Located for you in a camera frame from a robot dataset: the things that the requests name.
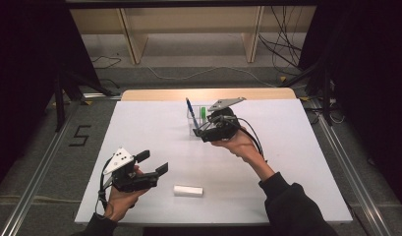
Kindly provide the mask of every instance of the table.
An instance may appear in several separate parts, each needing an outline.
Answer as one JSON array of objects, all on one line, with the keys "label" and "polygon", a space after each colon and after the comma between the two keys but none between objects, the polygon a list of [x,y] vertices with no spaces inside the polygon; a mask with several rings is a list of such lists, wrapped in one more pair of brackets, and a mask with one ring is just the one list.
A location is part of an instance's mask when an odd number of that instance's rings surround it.
[{"label": "table", "polygon": [[[288,183],[301,183],[328,222],[350,222],[308,118],[289,88],[128,90],[117,103],[81,203],[77,223],[94,212],[103,164],[121,145],[150,149],[145,172],[169,162],[169,172],[121,221],[134,226],[266,225],[265,195],[249,165],[228,150],[190,137],[185,98],[193,105],[244,96],[232,109],[255,128],[264,156]],[[174,185],[203,187],[201,198],[174,197]]]}]

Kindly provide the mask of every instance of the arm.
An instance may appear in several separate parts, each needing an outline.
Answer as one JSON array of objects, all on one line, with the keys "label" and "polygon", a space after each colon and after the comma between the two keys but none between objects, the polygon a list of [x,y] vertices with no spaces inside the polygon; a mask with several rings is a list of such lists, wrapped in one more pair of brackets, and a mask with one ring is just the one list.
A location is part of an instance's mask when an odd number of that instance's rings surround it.
[{"label": "arm", "polygon": [[[137,174],[143,174],[138,166],[135,166],[135,170]],[[139,196],[147,191],[148,189],[124,193],[112,186],[103,216],[94,213],[86,229],[72,236],[111,236],[117,227],[117,222],[124,218],[128,209],[139,200]]]},{"label": "arm", "polygon": [[302,186],[289,185],[280,173],[275,173],[246,134],[238,131],[231,140],[212,144],[229,149],[255,170],[267,196],[265,210],[276,235],[337,235]]}]

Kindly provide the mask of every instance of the black sleeve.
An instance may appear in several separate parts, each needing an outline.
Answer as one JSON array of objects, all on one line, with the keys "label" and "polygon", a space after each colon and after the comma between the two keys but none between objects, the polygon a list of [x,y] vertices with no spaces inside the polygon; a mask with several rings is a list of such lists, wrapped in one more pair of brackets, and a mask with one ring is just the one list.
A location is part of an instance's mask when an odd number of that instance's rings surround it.
[{"label": "black sleeve", "polygon": [[289,185],[278,172],[259,186],[267,195],[265,210],[275,235],[337,235],[301,185]]},{"label": "black sleeve", "polygon": [[72,236],[112,236],[117,223],[94,213],[86,229]]}]

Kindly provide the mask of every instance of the white desk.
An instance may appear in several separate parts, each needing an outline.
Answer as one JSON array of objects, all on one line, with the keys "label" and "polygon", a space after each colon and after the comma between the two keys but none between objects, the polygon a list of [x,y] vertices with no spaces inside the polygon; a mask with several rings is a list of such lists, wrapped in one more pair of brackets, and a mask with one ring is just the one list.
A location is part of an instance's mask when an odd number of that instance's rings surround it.
[{"label": "white desk", "polygon": [[[214,101],[193,101],[193,105]],[[352,220],[299,100],[246,100],[232,109],[255,128],[273,169],[281,171],[288,183],[302,184],[325,220]],[[253,169],[228,150],[190,137],[186,112],[184,99],[118,102],[75,221],[89,221],[103,164],[122,146],[131,154],[150,150],[151,157],[140,164],[142,171],[169,162],[169,172],[121,222],[139,226],[267,224],[265,195]],[[174,185],[203,187],[203,197],[174,197]],[[100,204],[98,212],[103,212]]]}]

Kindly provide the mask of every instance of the blue pen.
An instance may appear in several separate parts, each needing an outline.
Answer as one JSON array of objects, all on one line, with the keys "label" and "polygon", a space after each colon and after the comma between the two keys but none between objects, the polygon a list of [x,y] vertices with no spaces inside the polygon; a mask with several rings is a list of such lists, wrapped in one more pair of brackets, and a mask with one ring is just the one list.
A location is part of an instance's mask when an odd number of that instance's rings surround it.
[{"label": "blue pen", "polygon": [[197,119],[195,118],[195,114],[194,114],[194,110],[192,109],[191,102],[188,100],[187,97],[186,97],[186,103],[188,104],[188,109],[191,112],[192,118],[194,119],[195,128],[197,128],[197,130],[198,130],[200,128],[200,126],[198,125]]}]

